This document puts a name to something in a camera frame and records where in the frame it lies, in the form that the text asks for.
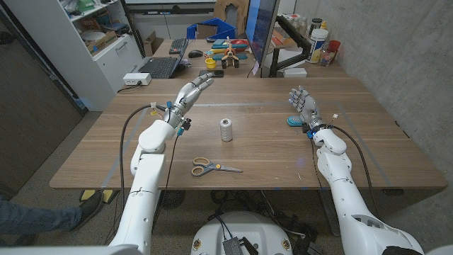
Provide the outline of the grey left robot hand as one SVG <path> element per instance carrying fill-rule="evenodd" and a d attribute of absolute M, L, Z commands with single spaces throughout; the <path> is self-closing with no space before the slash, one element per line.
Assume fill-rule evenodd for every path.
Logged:
<path fill-rule="evenodd" d="M 176 95 L 171 107 L 164 115 L 164 121 L 176 128 L 183 120 L 183 116 L 192 108 L 203 90 L 209 87 L 214 79 L 213 74 L 204 74 L 192 82 L 184 85 Z"/>

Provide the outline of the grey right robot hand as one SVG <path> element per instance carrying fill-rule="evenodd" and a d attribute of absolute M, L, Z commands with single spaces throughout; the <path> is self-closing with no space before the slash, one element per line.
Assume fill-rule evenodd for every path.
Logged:
<path fill-rule="evenodd" d="M 290 91 L 289 102 L 296 108 L 302 122 L 311 130 L 324 124 L 316 101 L 302 86 Z"/>

